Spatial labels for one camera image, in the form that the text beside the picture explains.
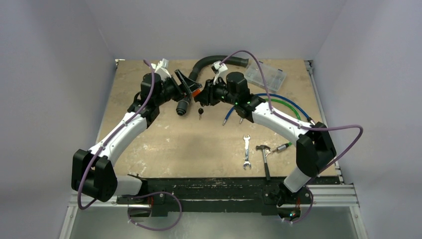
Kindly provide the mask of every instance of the white wall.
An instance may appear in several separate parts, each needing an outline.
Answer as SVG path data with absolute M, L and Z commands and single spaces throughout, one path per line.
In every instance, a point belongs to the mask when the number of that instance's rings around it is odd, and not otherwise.
M 349 0 L 315 58 L 329 125 L 364 126 L 340 165 L 372 239 L 422 238 L 421 12 L 420 0 Z M 337 149 L 356 134 L 334 133 Z
M 115 58 L 313 59 L 346 0 L 87 0 Z
M 0 234 L 57 238 L 113 58 L 83 0 L 0 1 Z

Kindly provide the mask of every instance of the blue cable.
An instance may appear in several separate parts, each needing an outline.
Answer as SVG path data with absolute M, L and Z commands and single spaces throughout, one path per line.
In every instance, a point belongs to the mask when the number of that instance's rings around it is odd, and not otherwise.
M 259 94 L 255 94 L 256 96 L 267 96 L 267 94 L 266 93 L 259 93 Z M 282 100 L 284 100 L 284 101 L 287 101 L 287 102 L 289 102 L 290 104 L 292 104 L 294 107 L 296 107 L 300 112 L 302 112 L 303 113 L 303 115 L 305 116 L 305 118 L 307 119 L 307 120 L 309 120 L 310 119 L 310 117 L 309 117 L 309 115 L 304 111 L 304 110 L 302 110 L 302 108 L 300 107 L 300 106 L 298 106 L 296 103 L 294 103 L 293 101 L 291 101 L 291 100 L 289 100 L 289 99 L 287 99 L 286 97 L 283 97 L 283 96 L 280 96 L 280 95 L 277 95 L 277 94 L 270 94 L 270 96 L 273 96 L 273 97 L 276 97 L 276 98 L 280 98 L 280 99 L 282 99 Z M 231 115 L 231 113 L 233 112 L 233 110 L 234 110 L 234 106 L 228 111 L 228 113 L 227 113 L 227 115 L 225 116 L 225 118 L 224 118 L 224 123 L 223 123 L 223 125 L 227 122 L 227 120 L 228 120 L 228 117 Z

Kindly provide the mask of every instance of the wooden board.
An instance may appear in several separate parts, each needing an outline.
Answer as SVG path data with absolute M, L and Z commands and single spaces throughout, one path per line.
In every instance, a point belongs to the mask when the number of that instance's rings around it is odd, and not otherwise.
M 172 60 L 169 72 L 180 69 L 189 75 L 197 60 Z M 315 121 L 321 121 L 311 80 L 301 59 L 263 60 L 265 64 L 282 69 L 287 77 L 279 94 L 301 106 Z M 229 66 L 230 71 L 244 72 L 241 67 Z M 142 61 L 120 61 L 111 90 L 110 98 L 100 130 L 104 138 L 123 118 L 133 96 L 140 90 L 144 74 L 150 72 Z M 211 79 L 210 67 L 204 68 L 198 81 L 204 84 Z M 249 84 L 252 93 L 265 92 L 262 88 Z M 263 158 L 255 146 L 265 144 L 276 147 L 286 143 L 286 139 L 271 130 L 244 120 L 239 124 L 239 116 L 234 112 L 227 124 L 223 119 L 231 108 L 219 103 L 214 107 L 204 107 L 199 120 L 199 103 L 192 101 L 190 111 L 183 117 L 176 114 L 176 102 L 168 102 L 160 107 L 160 115 L 153 125 L 139 135 L 123 152 L 114 170 L 118 175 L 139 173 L 142 177 L 250 177 L 265 176 Z M 286 106 L 274 106 L 291 116 L 293 112 Z M 252 169 L 244 170 L 243 135 L 249 134 L 250 162 Z M 287 176 L 295 167 L 296 149 L 287 150 L 268 157 L 271 176 Z M 322 175 L 336 175 L 330 167 Z

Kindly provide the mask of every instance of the hammer head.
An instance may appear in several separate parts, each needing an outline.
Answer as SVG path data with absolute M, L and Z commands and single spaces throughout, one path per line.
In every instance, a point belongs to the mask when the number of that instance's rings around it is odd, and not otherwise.
M 256 150 L 265 150 L 265 149 L 267 149 L 267 150 L 271 150 L 271 148 L 270 148 L 270 147 L 268 147 L 268 146 L 266 146 L 266 145 L 257 145 L 257 146 L 255 147 L 255 149 L 256 149 Z

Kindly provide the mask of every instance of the vacuum hose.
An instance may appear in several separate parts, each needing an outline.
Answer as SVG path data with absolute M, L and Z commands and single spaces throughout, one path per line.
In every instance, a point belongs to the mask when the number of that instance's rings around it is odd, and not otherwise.
M 197 81 L 198 74 L 204 68 L 205 66 L 211 65 L 212 63 L 216 61 L 222 61 L 227 56 L 207 56 L 199 60 L 197 63 L 195 63 L 194 67 L 192 68 L 191 73 L 189 74 L 189 79 L 193 81 Z M 241 67 L 247 67 L 249 63 L 249 59 L 243 59 L 239 57 L 230 57 L 226 60 L 225 64 L 234 65 L 234 66 L 241 66 Z M 179 101 L 177 103 L 176 112 L 178 115 L 182 116 L 186 114 L 186 111 L 188 111 L 189 103 L 191 102 L 191 97 L 185 97 L 183 100 Z

